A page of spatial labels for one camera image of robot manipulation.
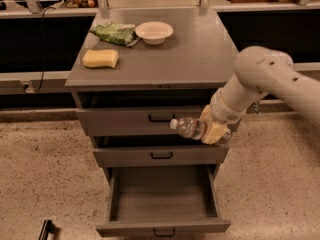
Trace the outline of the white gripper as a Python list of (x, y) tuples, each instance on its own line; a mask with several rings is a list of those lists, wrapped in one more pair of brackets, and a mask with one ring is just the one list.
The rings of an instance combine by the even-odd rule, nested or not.
[(199, 117), (199, 120), (206, 121), (207, 125), (205, 134), (201, 138), (201, 141), (204, 144), (217, 143), (228, 132), (226, 124), (236, 124), (245, 115), (245, 113), (246, 110), (237, 111), (230, 107), (223, 100), (222, 89), (219, 88), (211, 97), (210, 104), (204, 107)]

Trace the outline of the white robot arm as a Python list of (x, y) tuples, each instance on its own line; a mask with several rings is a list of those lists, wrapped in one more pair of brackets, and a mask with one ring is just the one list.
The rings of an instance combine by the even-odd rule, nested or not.
[(269, 94), (320, 126), (320, 81), (295, 71), (288, 54), (251, 46), (239, 52), (234, 75), (204, 108), (200, 119), (207, 123), (207, 130), (201, 141), (204, 144), (220, 141), (249, 106)]

